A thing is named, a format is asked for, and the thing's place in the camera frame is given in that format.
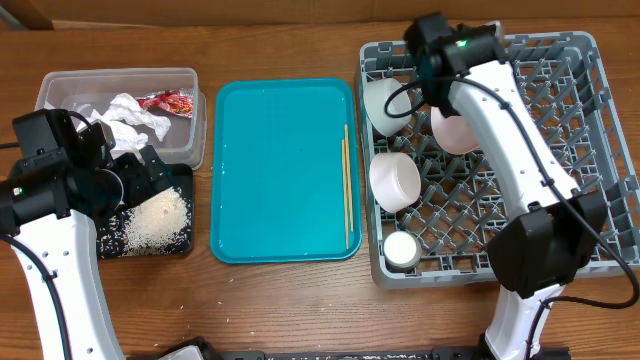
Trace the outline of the large pink plate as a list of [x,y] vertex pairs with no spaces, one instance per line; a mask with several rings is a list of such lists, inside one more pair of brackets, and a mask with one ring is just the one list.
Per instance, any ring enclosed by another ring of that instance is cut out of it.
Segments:
[[479,143],[462,116],[445,117],[437,107],[430,110],[431,128],[437,144],[453,155],[463,155],[479,148]]

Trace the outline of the grey bowl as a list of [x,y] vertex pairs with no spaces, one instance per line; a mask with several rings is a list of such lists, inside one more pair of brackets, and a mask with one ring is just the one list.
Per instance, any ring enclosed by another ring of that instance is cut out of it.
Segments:
[[391,94],[401,87],[394,78],[371,81],[363,85],[363,101],[366,114],[372,126],[385,137],[399,132],[410,122],[411,115],[400,118],[389,117],[384,106]]

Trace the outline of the pink bowl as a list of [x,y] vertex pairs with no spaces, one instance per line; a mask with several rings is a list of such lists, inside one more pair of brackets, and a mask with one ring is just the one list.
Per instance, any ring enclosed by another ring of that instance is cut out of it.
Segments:
[[369,167],[369,184],[380,207],[391,213],[415,203],[421,192],[417,165],[402,152],[376,154]]

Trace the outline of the white paper cup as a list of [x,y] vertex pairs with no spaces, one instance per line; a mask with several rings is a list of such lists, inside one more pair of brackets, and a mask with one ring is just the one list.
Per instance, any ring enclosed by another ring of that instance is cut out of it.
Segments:
[[383,242],[383,256],[393,272],[407,272],[415,268],[422,256],[420,242],[406,231],[395,231]]

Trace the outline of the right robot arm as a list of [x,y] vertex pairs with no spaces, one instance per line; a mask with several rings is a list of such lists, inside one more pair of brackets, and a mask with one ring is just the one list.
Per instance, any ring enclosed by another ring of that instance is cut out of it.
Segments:
[[421,103],[443,116],[460,115],[474,133],[498,181],[509,216],[486,246],[501,285],[493,320],[477,359],[567,359],[566,348],[544,349],[539,338],[558,302],[608,308],[566,296],[585,267],[607,217],[605,198],[584,193],[552,154],[518,92],[498,23],[451,27],[440,13],[417,18],[404,33]]

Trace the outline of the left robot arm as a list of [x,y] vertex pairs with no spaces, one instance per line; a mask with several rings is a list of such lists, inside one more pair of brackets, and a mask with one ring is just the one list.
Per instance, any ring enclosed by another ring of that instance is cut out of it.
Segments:
[[1,239],[27,280],[47,359],[121,359],[97,264],[97,223],[170,188],[152,146],[111,154],[111,130],[41,109],[12,125],[22,152],[1,183]]

